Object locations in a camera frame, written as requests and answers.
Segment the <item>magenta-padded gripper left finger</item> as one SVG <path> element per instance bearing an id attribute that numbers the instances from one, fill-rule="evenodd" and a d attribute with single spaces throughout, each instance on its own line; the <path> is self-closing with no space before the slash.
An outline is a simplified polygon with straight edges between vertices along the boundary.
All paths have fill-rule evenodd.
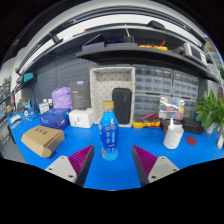
<path id="1" fill-rule="evenodd" d="M 46 171 L 79 186 L 83 186 L 94 154 L 94 146 L 87 146 L 69 157 L 64 155 L 59 156 L 46 168 Z"/>

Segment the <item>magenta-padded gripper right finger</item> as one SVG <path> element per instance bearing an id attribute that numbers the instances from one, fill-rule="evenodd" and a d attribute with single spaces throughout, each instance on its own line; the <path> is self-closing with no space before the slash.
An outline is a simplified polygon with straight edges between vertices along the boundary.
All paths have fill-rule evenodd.
<path id="1" fill-rule="evenodd" d="M 152 153 L 136 145 L 132 146 L 131 154 L 137 170 L 139 182 L 142 186 L 153 183 L 179 170 L 166 156 L 156 157 Z"/>

